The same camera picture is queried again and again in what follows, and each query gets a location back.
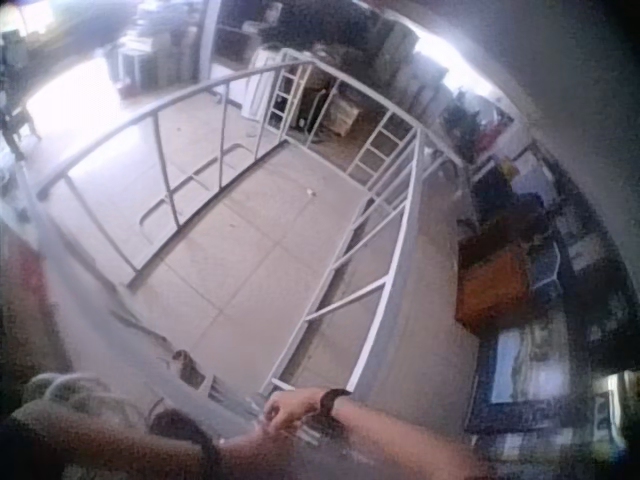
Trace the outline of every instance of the wrist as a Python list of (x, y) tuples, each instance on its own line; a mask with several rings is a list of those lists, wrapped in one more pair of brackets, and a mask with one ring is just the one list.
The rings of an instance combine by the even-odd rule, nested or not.
[(309, 388), (309, 413), (317, 413), (320, 411), (320, 401), (325, 393), (329, 391), (328, 388)]

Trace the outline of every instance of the handrail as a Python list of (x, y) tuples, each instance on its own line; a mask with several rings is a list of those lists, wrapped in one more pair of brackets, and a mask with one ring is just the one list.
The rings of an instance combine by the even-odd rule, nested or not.
[[(103, 225), (101, 225), (100, 219), (91, 211), (88, 203), (84, 201), (81, 192), (78, 189), (73, 188), (73, 182), (71, 180), (71, 177), (69, 176), (69, 172), (89, 154), (94, 152), (101, 145), (105, 144), (107, 141), (114, 138), (116, 135), (129, 128), (130, 126), (135, 125), (147, 118), (153, 119), (154, 139), (156, 148), (158, 150), (159, 162), (162, 170), (162, 179), (164, 182), (166, 197), (168, 199), (175, 223), (175, 229), (173, 229), (172, 227), (172, 229), (169, 229), (166, 232), (166, 235), (163, 234), (162, 241), (160, 242), (160, 245), (163, 245), (163, 242), (168, 241), (168, 239), (171, 238), (171, 235), (177, 233), (181, 230), (181, 228), (184, 227), (184, 222), (188, 221), (190, 218), (193, 218), (195, 212), (191, 213), (187, 219), (181, 220), (176, 210), (173, 199), (174, 191), (169, 182), (166, 165), (167, 160), (164, 156), (161, 138), (162, 134), (159, 128), (159, 113), (162, 110), (169, 108), (172, 105), (175, 105), (188, 98), (191, 98), (199, 93), (211, 91), (214, 88), (220, 86), (224, 87), (222, 96), (223, 105), (221, 139), (218, 148), (219, 153), (217, 160), (215, 160), (216, 157), (214, 157), (214, 160), (219, 162), (219, 185), (218, 192), (212, 193), (209, 197), (209, 200), (211, 200), (223, 190), (222, 168), (223, 158), (225, 154), (224, 125), (227, 111), (229, 85), (231, 82), (246, 77), (251, 77), (253, 75), (263, 75), (265, 73), (274, 72), (274, 79), (270, 85), (269, 96), (266, 98), (267, 105), (262, 114), (260, 131), (257, 137), (255, 151), (253, 152), (254, 162), (256, 162), (259, 157), (260, 141), (264, 129), (269, 128), (271, 130), (274, 130), (268, 125), (268, 121), (271, 113), (275, 111), (274, 105), (276, 92), (280, 84), (282, 83), (283, 75), (285, 75), (284, 72), (287, 68), (297, 67), (297, 72), (295, 77), (292, 77), (291, 75), (288, 76), (288, 78), (295, 78), (291, 91), (287, 95), (282, 95), (282, 92), (278, 92), (278, 94), (284, 96), (284, 98), (288, 100), (285, 111), (278, 112), (282, 117), (279, 131), (277, 132), (278, 140), (281, 140), (283, 138), (287, 139), (291, 143), (298, 144), (303, 150), (307, 151), (308, 153), (314, 154), (318, 157), (321, 157), (321, 155), (313, 152), (313, 150), (311, 150), (309, 147), (312, 143), (313, 136), (316, 130), (322, 123), (324, 114), (329, 110), (331, 99), (337, 93), (338, 85), (340, 85), (341, 83), (346, 83), (351, 87), (359, 90), (364, 95), (372, 98), (380, 105), (385, 107), (387, 109), (387, 112), (384, 115), (382, 122), (378, 125), (378, 127), (376, 127), (374, 133), (371, 135), (371, 137), (365, 144), (365, 147), (363, 148), (371, 149), (371, 142), (373, 141), (374, 137), (380, 132), (384, 132), (384, 134), (387, 136), (391, 135), (384, 129), (384, 124), (392, 116), (392, 114), (396, 115), (402, 121), (404, 121), (409, 127), (411, 127), (411, 130), (403, 139), (399, 139), (391, 135), (392, 140), (397, 144), (397, 146), (394, 149), (393, 153), (391, 153), (389, 156), (381, 156), (381, 158), (384, 158), (384, 166), (379, 167), (377, 171), (370, 171), (370, 173), (373, 174), (373, 177), (367, 182), (366, 186), (364, 184), (358, 183), (354, 178), (349, 176), (350, 169), (347, 169), (346, 173), (340, 171), (340, 173), (343, 176), (347, 177), (352, 183), (366, 191), (367, 200), (371, 200), (371, 202), (368, 205), (368, 208), (365, 208), (365, 203), (363, 203), (362, 208), (358, 210), (358, 213), (355, 216), (351, 226), (347, 229), (341, 247), (335, 253), (331, 265), (323, 276), (323, 280), (318, 291), (316, 292), (316, 295), (311, 301), (311, 304), (309, 305), (305, 315), (300, 320), (300, 323), (294, 331), (291, 339), (289, 340), (287, 347), (272, 369), (271, 375), (269, 376), (269, 379), (267, 379), (267, 382), (262, 389), (263, 393), (267, 393), (267, 387), (271, 384), (272, 377), (277, 379), (278, 376), (284, 371), (284, 367), (293, 355), (293, 351), (297, 348), (297, 345), (299, 344), (302, 335), (304, 334), (307, 325), (310, 322), (316, 321), (317, 319), (327, 315), (328, 313), (338, 311), (354, 302), (360, 301), (374, 292), (381, 291), (381, 299), (375, 312), (374, 321), (367, 334), (367, 338), (358, 357), (357, 364), (352, 372), (348, 384), (346, 385), (346, 387), (349, 390), (353, 391), (356, 395), (358, 395), (359, 398), (364, 399), (368, 396), (368, 394), (371, 392), (371, 389), (373, 388), (373, 382), (376, 372), (379, 370), (381, 362), (385, 358), (386, 350), (388, 349), (389, 342), (392, 338), (393, 329), (395, 328), (395, 324), (397, 322), (396, 317), (398, 316), (400, 311), (404, 285), (408, 278), (409, 268), (411, 266), (411, 256), (413, 254), (417, 236), (417, 221), (423, 179), (433, 173), (447, 159), (463, 168), (464, 163), (457, 156), (457, 154), (452, 151), (452, 149), (446, 144), (443, 139), (439, 138), (434, 132), (426, 128), (420, 121), (412, 117), (410, 114), (395, 105), (393, 102), (385, 98), (380, 93), (375, 92), (373, 89), (366, 86), (362, 82), (355, 80), (346, 73), (338, 70), (335, 67), (327, 65), (321, 60), (318, 60), (317, 58), (310, 55), (302, 54), (291, 49), (283, 49), (281, 55), (281, 62), (274, 63), (266, 67), (234, 73), (216, 80), (201, 83), (199, 85), (195, 85), (180, 92), (174, 93), (173, 95), (169, 95), (168, 97), (143, 108), (136, 114), (118, 123), (102, 135), (98, 136), (98, 138), (94, 139), (92, 142), (88, 143), (87, 145), (76, 151), (74, 154), (72, 154), (66, 161), (63, 162), (62, 165), (57, 166), (50, 174), (48, 174), (33, 191), (39, 198), (41, 198), (43, 195), (46, 195), (48, 191), (59, 181), (66, 181), (71, 188), (72, 194), (75, 195), (81, 207), (89, 215), (90, 220), (102, 233), (107, 242), (111, 244), (115, 252), (130, 266), (134, 274), (137, 275), (142, 270), (142, 268), (144, 268), (151, 257), (146, 258), (142, 266), (136, 265), (134, 264), (134, 262), (128, 259), (124, 252), (122, 252), (122, 250), (118, 247), (117, 242), (109, 235), (107, 229)], [(293, 57), (296, 60), (287, 62), (285, 60), (288, 57)], [(302, 69), (304, 66), (308, 66), (308, 68), (304, 75), (302, 75)], [(301, 101), (304, 85), (309, 77), (311, 69), (313, 68), (319, 68), (329, 73), (330, 75), (333, 75), (337, 79), (337, 81), (331, 89), (331, 93), (325, 101), (325, 104), (323, 105), (319, 116), (316, 118), (315, 124), (311, 130), (309, 137), (306, 139), (305, 145), (304, 143), (299, 143), (297, 140), (288, 136), (288, 129), (292, 120), (292, 112), (296, 111), (298, 103)], [(439, 159), (433, 160), (430, 165), (427, 165), (427, 137), (435, 144), (438, 149), (440, 149), (444, 153), (444, 155), (442, 155)], [(411, 148), (411, 150), (413, 150), (413, 158), (408, 164), (405, 164), (403, 160), (403, 158), (405, 158), (404, 152), (405, 149), (407, 149), (406, 152), (409, 153), (409, 147)], [(356, 164), (358, 158), (362, 155), (362, 153), (363, 150), (358, 153), (356, 159), (352, 163), (352, 167)], [(211, 164), (214, 162), (214, 160), (209, 160), (207, 163)], [(406, 187), (406, 193), (401, 192), (400, 196), (396, 197), (395, 199), (389, 198), (391, 194), (397, 193), (397, 189), (405, 188), (404, 186), (402, 186), (405, 181), (407, 181), (408, 183), (408, 187)], [(377, 207), (383, 207), (387, 210), (387, 218), (384, 219), (380, 225), (374, 227), (374, 229), (350, 251), (347, 251), (348, 243), (355, 230), (370, 218), (372, 212)], [(391, 265), (387, 274), (378, 279), (376, 282), (373, 282), (368, 286), (362, 288), (358, 292), (355, 292), (342, 300), (338, 300), (332, 305), (323, 306), (322, 309), (318, 310), (321, 303), (321, 297), (324, 295), (325, 290), (328, 288), (329, 282), (331, 282), (334, 272), (340, 266), (350, 261), (352, 257), (354, 257), (364, 245), (369, 243), (371, 239), (384, 228), (384, 225), (388, 224), (393, 218), (397, 218), (398, 216), (401, 219), (400, 231), (398, 233)], [(153, 247), (155, 248), (155, 250), (152, 253), (152, 256), (157, 254), (159, 248), (157, 244), (154, 244)]]
[(311, 61), (296, 61), (296, 62), (287, 62), (287, 63), (277, 63), (272, 64), (266, 67), (254, 68), (251, 70), (245, 70), (243, 72), (232, 73), (229, 75), (225, 75), (224, 77), (217, 78), (215, 80), (211, 80), (209, 82), (200, 83), (198, 85), (194, 85), (192, 87), (187, 87), (184, 90), (176, 92), (174, 94), (168, 95), (167, 97), (160, 99), (151, 105), (147, 105), (143, 107), (141, 110), (131, 115), (129, 118), (121, 121), (116, 124), (114, 127), (111, 127), (109, 130), (99, 135), (97, 138), (93, 139), (87, 145), (81, 147), (78, 151), (74, 152), (70, 155), (70, 157), (64, 161), (63, 164), (54, 168), (54, 170), (49, 173), (45, 179), (40, 181), (38, 185), (34, 188), (36, 195), (38, 198), (41, 198), (43, 195), (53, 187), (56, 183), (62, 180), (65, 175), (71, 171), (73, 167), (78, 165), (85, 157), (93, 153), (98, 147), (102, 146), (113, 137), (123, 132), (127, 128), (140, 123), (148, 117), (156, 115), (160, 113), (162, 110), (169, 108), (176, 103), (180, 103), (183, 100), (186, 100), (190, 97), (193, 97), (199, 93), (207, 92), (213, 90), (216, 87), (222, 85), (228, 85), (231, 82), (235, 82), (236, 80), (241, 80), (245, 77), (250, 77), (253, 75), (263, 74), (263, 73), (271, 73), (281, 68), (287, 67), (295, 67), (300, 65), (305, 65), (311, 63)]
[(290, 48), (284, 48), (282, 51), (285, 53), (285, 55), (291, 55), (292, 57), (299, 58), (300, 60), (312, 61), (327, 73), (330, 73), (331, 75), (338, 78), (339, 80), (346, 81), (350, 86), (357, 88), (365, 95), (373, 98), (382, 106), (386, 107), (387, 109), (392, 111), (394, 114), (402, 118), (405, 122), (407, 122), (412, 127), (419, 130), (423, 130), (429, 136), (429, 139), (433, 141), (433, 143), (435, 143), (436, 147), (442, 150), (447, 157), (453, 160), (453, 162), (455, 162), (459, 167), (464, 167), (465, 163), (463, 162), (463, 160), (460, 158), (460, 156), (457, 153), (453, 151), (453, 149), (449, 145), (447, 145), (445, 140), (438, 137), (435, 133), (433, 133), (431, 130), (425, 127), (422, 124), (422, 122), (420, 122), (415, 117), (409, 115), (407, 112), (402, 110), (400, 107), (398, 107), (395, 103), (393, 103), (391, 100), (389, 100), (382, 94), (376, 92), (371, 87), (366, 86), (364, 83), (360, 82), (359, 80), (356, 80), (355, 78), (347, 75), (343, 71), (335, 67), (332, 67), (331, 65), (324, 63), (322, 60), (312, 57), (311, 55), (301, 53), (301, 52), (298, 52), (297, 50), (292, 50)]

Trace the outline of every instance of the wall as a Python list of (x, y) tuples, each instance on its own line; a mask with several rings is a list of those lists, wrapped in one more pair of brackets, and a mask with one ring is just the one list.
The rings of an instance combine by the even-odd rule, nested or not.
[(601, 216), (640, 291), (640, 69), (600, 3), (387, 5), (445, 38), (504, 91)]

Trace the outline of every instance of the black wristwatch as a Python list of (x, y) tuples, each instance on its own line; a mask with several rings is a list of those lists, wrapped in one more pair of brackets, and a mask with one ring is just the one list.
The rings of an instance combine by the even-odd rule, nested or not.
[(332, 412), (336, 400), (345, 395), (351, 395), (351, 392), (343, 388), (327, 390), (320, 397), (318, 412), (309, 418), (308, 425), (316, 428), (328, 438), (339, 439), (344, 437), (344, 427), (338, 420), (333, 418)]
[(320, 409), (318, 410), (318, 415), (325, 418), (333, 418), (331, 414), (333, 412), (334, 403), (336, 403), (338, 398), (347, 395), (351, 395), (351, 392), (344, 388), (332, 388), (331, 390), (327, 390), (322, 397), (320, 397)]

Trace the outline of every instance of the framed picture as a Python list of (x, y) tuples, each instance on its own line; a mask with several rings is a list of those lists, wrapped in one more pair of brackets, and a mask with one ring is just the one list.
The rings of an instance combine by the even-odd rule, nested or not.
[(532, 307), (521, 326), (481, 339), (468, 433), (568, 428), (587, 421), (585, 334), (573, 294), (575, 277), (566, 248), (559, 248), (563, 295), (545, 307)]

